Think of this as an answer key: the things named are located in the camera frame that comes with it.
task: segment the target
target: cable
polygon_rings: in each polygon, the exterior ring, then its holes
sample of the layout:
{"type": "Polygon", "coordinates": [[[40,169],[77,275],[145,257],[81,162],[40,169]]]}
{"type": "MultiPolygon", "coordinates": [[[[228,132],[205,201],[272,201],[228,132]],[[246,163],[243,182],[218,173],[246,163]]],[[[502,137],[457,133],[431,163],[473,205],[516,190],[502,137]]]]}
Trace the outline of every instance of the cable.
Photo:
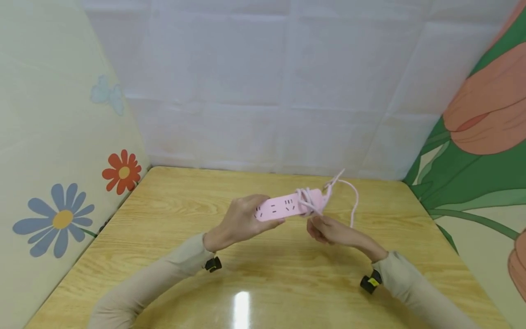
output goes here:
{"type": "Polygon", "coordinates": [[[310,195],[310,189],[308,187],[296,189],[296,193],[298,194],[298,203],[305,206],[305,208],[309,209],[309,211],[304,213],[303,216],[310,216],[313,213],[316,213],[319,216],[323,216],[322,211],[323,209],[325,209],[325,206],[327,206],[327,204],[329,203],[329,199],[332,195],[332,187],[334,186],[334,184],[336,184],[336,182],[342,182],[352,187],[352,189],[355,190],[355,194],[356,194],[356,202],[355,202],[354,207],[352,207],[352,211],[351,211],[350,227],[353,227],[355,223],[355,211],[356,211],[356,208],[358,207],[359,193],[354,185],[352,185],[351,183],[347,181],[343,181],[340,179],[340,176],[343,174],[344,171],[345,169],[342,169],[338,175],[334,176],[323,187],[325,190],[327,190],[327,193],[323,196],[323,204],[322,204],[321,209],[317,209],[316,206],[314,205],[312,201],[312,196],[310,195]]]}

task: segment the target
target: pink power strip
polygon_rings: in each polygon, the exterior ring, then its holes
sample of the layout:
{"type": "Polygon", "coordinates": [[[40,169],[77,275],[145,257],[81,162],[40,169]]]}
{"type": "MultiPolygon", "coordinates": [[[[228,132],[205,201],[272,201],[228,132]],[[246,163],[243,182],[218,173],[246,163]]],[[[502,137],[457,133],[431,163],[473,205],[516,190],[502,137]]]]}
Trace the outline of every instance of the pink power strip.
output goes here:
{"type": "MultiPolygon", "coordinates": [[[[319,189],[310,190],[310,195],[312,197],[312,204],[316,206],[317,209],[322,210],[323,195],[321,194],[321,191],[319,189]]],[[[254,217],[257,220],[264,222],[302,215],[309,211],[310,209],[298,203],[298,194],[293,193],[266,200],[262,205],[256,208],[254,217]]]]}

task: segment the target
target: green stem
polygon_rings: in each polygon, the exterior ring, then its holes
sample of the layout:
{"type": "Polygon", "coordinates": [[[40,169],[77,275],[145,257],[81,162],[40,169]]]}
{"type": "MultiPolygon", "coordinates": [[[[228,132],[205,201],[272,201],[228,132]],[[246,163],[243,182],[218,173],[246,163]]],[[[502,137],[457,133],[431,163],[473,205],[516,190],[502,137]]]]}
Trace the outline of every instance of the green stem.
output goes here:
{"type": "Polygon", "coordinates": [[[463,220],[479,223],[479,224],[482,224],[486,227],[489,227],[499,232],[500,234],[507,236],[508,238],[514,241],[519,236],[519,232],[516,232],[512,230],[511,228],[504,226],[500,223],[497,223],[496,221],[493,221],[486,217],[463,213],[461,211],[456,211],[456,210],[448,210],[448,209],[431,209],[431,210],[428,210],[428,213],[429,215],[450,216],[450,217],[461,218],[463,220]]]}
{"type": "Polygon", "coordinates": [[[97,234],[93,233],[92,231],[88,231],[85,228],[81,228],[84,233],[91,235],[92,237],[97,237],[97,234]]]}

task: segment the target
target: painted wall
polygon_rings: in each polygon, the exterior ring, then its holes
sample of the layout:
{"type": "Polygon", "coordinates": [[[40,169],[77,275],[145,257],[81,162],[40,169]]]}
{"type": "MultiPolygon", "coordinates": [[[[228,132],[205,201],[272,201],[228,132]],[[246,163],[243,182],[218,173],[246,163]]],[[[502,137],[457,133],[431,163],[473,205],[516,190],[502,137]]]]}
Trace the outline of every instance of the painted wall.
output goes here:
{"type": "Polygon", "coordinates": [[[0,22],[0,327],[16,329],[149,161],[75,1],[2,1],[0,22]]]}
{"type": "Polygon", "coordinates": [[[515,328],[526,323],[525,7],[522,0],[404,180],[515,328]]]}

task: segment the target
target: person's right hand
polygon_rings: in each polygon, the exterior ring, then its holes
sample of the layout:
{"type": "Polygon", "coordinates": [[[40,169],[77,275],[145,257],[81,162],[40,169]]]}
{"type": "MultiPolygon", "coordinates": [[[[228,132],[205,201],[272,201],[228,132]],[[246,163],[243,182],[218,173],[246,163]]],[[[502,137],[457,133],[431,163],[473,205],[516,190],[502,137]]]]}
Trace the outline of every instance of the person's right hand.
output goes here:
{"type": "Polygon", "coordinates": [[[386,258],[389,253],[370,236],[355,230],[339,221],[316,216],[307,220],[307,232],[316,241],[328,244],[341,244],[354,247],[363,252],[373,263],[386,258]]]}
{"type": "Polygon", "coordinates": [[[315,216],[307,220],[307,232],[316,241],[328,244],[352,246],[360,234],[353,228],[327,216],[315,216]]]}

